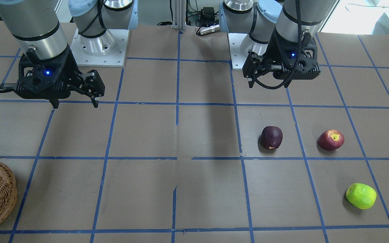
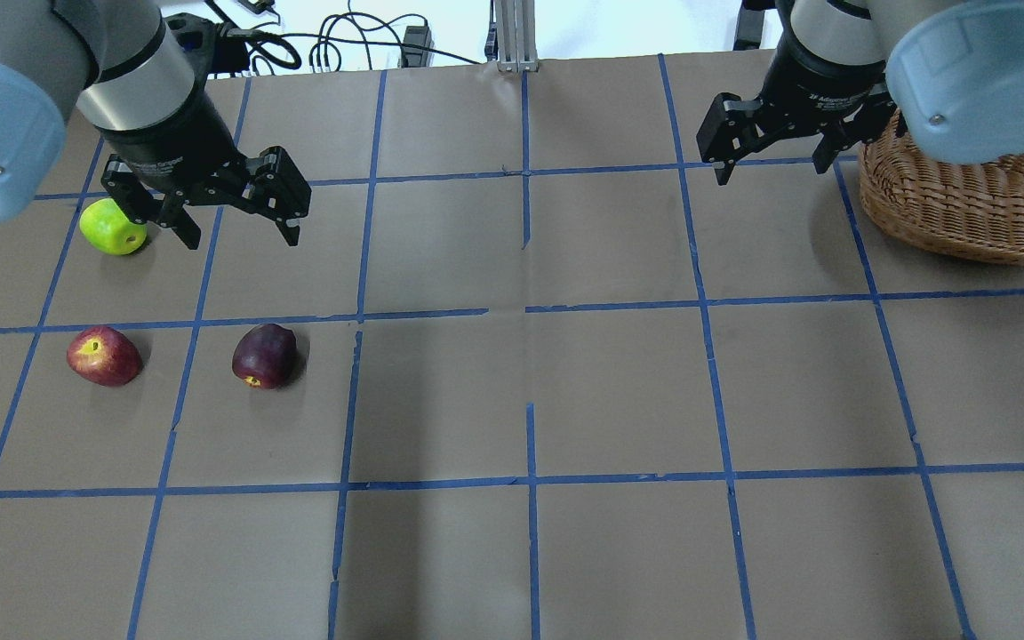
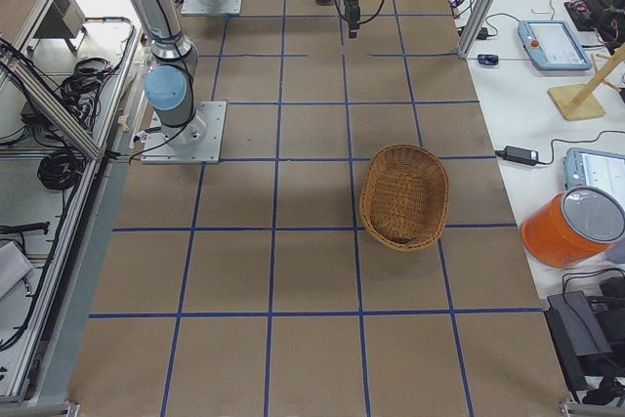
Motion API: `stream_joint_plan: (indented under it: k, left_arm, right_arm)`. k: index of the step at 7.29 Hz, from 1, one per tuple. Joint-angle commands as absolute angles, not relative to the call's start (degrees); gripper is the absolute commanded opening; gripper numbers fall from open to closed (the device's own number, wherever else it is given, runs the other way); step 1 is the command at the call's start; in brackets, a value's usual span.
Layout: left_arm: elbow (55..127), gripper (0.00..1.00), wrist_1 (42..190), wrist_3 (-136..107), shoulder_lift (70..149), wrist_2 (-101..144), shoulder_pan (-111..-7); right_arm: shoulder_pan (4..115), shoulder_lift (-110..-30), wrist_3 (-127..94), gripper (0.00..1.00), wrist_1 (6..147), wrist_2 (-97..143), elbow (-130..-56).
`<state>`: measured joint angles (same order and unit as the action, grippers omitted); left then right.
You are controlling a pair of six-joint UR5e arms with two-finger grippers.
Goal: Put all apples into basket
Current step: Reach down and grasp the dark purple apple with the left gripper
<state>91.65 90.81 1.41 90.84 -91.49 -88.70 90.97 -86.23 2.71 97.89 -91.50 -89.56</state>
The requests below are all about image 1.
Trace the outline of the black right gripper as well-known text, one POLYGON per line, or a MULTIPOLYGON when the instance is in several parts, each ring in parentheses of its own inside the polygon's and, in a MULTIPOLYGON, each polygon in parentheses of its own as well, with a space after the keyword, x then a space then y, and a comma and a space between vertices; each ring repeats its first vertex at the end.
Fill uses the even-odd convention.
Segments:
POLYGON ((59 99, 68 98, 71 91, 88 96, 94 108, 99 98, 105 95, 105 85, 97 70, 81 73, 70 46, 56 57, 41 60, 38 48, 30 46, 22 55, 19 64, 19 78, 14 92, 24 99, 46 99, 54 109, 59 99))

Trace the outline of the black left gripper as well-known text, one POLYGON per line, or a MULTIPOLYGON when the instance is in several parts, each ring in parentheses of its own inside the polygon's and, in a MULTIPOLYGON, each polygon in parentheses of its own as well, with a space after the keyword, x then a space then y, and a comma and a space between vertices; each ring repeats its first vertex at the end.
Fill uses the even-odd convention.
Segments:
POLYGON ((268 86, 258 80, 269 72, 273 72, 273 77, 280 80, 285 80, 292 71, 292 80, 313 80, 321 73, 317 54, 317 45, 311 33, 304 33, 302 40, 294 43, 274 30, 267 47, 267 58, 248 51, 242 68, 243 76, 249 79, 250 88, 256 83, 265 89, 279 89, 283 86, 283 83, 268 86))

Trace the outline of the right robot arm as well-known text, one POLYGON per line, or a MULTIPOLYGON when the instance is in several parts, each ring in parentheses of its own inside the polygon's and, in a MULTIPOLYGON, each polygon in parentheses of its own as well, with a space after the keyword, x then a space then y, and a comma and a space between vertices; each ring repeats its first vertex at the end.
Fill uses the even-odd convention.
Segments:
POLYGON ((105 94, 97 70, 82 73, 79 64, 122 66, 125 37, 138 26, 137 0, 70 0, 68 8, 77 33, 68 43, 51 2, 0 0, 0 17, 23 51, 18 80, 0 84, 0 93, 23 99, 48 100, 57 109, 60 99, 77 92, 95 108, 105 94))

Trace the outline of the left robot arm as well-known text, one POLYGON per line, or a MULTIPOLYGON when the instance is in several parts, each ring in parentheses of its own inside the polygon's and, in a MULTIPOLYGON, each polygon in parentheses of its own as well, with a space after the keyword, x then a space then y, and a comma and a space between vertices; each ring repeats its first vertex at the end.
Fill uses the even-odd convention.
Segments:
POLYGON ((334 0, 224 0, 219 7, 221 32, 246 34, 250 41, 243 76, 248 85, 275 90, 293 80, 320 75, 314 35, 334 0))

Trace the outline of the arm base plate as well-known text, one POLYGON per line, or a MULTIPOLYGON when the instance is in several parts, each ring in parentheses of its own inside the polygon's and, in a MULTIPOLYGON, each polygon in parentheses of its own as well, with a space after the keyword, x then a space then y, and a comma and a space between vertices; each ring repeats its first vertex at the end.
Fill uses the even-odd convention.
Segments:
POLYGON ((255 52, 261 56, 266 52, 268 46, 268 44, 253 41, 248 34, 244 33, 229 33, 228 42, 232 68, 236 71, 242 71, 249 52, 255 52))
POLYGON ((71 51, 78 66, 118 67, 125 64, 129 30, 108 29, 102 36, 86 38, 75 34, 71 51))

